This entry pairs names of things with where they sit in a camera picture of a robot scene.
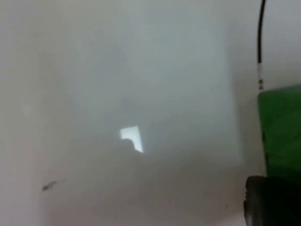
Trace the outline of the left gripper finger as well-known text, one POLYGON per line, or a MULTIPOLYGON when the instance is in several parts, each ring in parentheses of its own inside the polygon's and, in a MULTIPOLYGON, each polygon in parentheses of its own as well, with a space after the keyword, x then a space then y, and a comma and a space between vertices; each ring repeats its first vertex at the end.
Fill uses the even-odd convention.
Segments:
POLYGON ((280 178, 250 176, 243 207, 247 226, 299 226, 301 186, 280 178))

